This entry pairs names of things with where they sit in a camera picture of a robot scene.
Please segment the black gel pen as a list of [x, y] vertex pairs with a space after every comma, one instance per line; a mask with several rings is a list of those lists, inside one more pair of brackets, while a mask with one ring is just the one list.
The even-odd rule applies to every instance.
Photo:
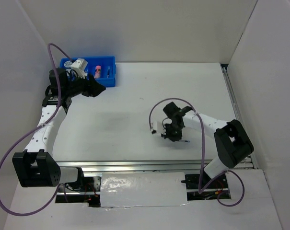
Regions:
[[107, 78], [109, 78], [109, 76], [110, 76], [110, 66], [108, 67]]

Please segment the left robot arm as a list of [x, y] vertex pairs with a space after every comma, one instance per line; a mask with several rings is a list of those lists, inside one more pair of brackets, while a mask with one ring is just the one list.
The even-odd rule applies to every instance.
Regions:
[[37, 129], [24, 150], [14, 153], [12, 163], [22, 187], [69, 184], [73, 190], [81, 191], [86, 186], [82, 169], [60, 167], [53, 159], [53, 148], [72, 97], [79, 94], [96, 97], [106, 87], [93, 74], [81, 78], [75, 70], [62, 68], [50, 70], [49, 81]]

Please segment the pink capped marker tube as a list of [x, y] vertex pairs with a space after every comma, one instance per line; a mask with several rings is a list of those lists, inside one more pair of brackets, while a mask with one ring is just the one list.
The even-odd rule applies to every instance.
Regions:
[[101, 77], [101, 66], [97, 65], [95, 67], [94, 78], [99, 79]]

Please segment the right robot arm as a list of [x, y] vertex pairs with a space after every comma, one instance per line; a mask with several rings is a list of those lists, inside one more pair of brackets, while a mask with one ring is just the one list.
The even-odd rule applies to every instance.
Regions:
[[163, 138], [173, 142], [182, 140], [183, 128], [198, 130], [202, 139], [210, 137], [215, 141], [217, 156], [207, 165], [200, 166], [198, 189], [211, 188], [217, 182], [217, 175], [234, 168], [254, 152], [254, 146], [240, 121], [223, 121], [193, 111], [192, 107], [179, 108], [171, 102], [163, 108], [171, 123], [164, 125]]

